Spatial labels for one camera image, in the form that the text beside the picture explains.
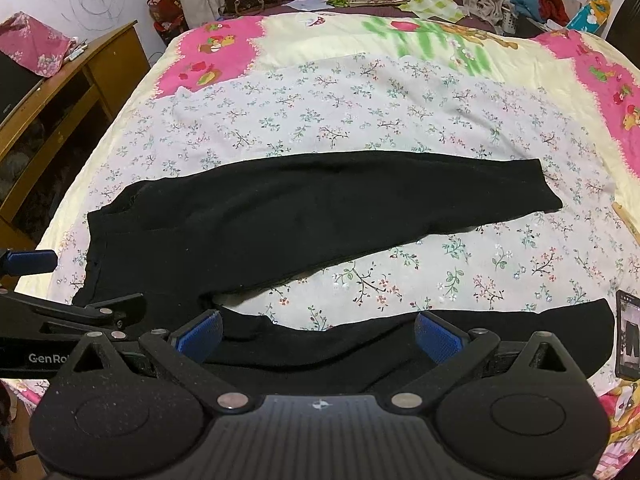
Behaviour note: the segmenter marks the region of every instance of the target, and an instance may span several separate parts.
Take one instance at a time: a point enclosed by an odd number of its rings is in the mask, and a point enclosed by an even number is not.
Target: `paper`
[[[333,9],[332,6],[326,4],[326,0],[293,0],[285,5],[296,10]]]
[[[564,28],[562,25],[559,25],[559,23],[556,23],[552,19],[546,20],[546,26],[551,30],[561,30]]]

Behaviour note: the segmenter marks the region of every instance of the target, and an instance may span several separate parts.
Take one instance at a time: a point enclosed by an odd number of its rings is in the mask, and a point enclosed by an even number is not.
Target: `smartphone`
[[[624,290],[616,293],[616,376],[640,380],[640,298]]]

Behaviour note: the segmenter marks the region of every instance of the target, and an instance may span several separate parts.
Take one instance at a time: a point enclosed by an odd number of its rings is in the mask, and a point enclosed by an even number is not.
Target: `bed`
[[[634,216],[625,154],[639,82],[622,54],[577,32],[512,40],[333,12],[204,25],[172,42],[66,193],[39,245],[59,254],[56,271],[16,291],[70,302],[84,279],[87,213],[137,180],[265,156],[407,150],[539,158],[564,208],[431,235],[226,306],[301,330],[438,308],[542,312],[599,298],[615,308],[619,288],[640,292],[640,248],[612,208]],[[589,378],[612,425],[600,480],[640,448],[640,388],[614,364]],[[7,384],[31,408],[47,387]]]

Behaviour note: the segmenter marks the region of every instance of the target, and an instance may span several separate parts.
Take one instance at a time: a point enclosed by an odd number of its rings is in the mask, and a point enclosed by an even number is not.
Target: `floor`
[[[29,415],[21,402],[18,403],[18,413],[12,425],[12,439],[14,455],[33,449],[29,440]],[[37,456],[30,456],[18,462],[18,472],[15,474],[8,469],[0,471],[0,480],[41,480],[44,477],[44,469]]]

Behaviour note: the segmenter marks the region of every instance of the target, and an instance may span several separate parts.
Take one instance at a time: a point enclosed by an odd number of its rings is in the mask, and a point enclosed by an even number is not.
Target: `green checkered cloth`
[[[401,10],[414,13],[424,20],[437,16],[451,23],[459,22],[465,15],[453,0],[410,0],[399,6]]]

